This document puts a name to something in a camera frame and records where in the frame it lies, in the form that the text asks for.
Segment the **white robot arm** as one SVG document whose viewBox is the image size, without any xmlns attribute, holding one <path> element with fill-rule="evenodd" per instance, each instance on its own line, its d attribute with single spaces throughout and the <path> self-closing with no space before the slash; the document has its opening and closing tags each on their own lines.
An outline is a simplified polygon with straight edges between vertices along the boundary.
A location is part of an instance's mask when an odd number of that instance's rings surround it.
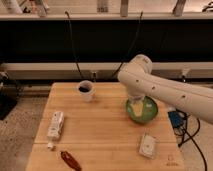
<svg viewBox="0 0 213 171">
<path fill-rule="evenodd" d="M 154 76 L 152 66 L 139 54 L 120 69 L 117 78 L 131 99 L 151 96 L 213 125 L 213 89 Z"/>
</svg>

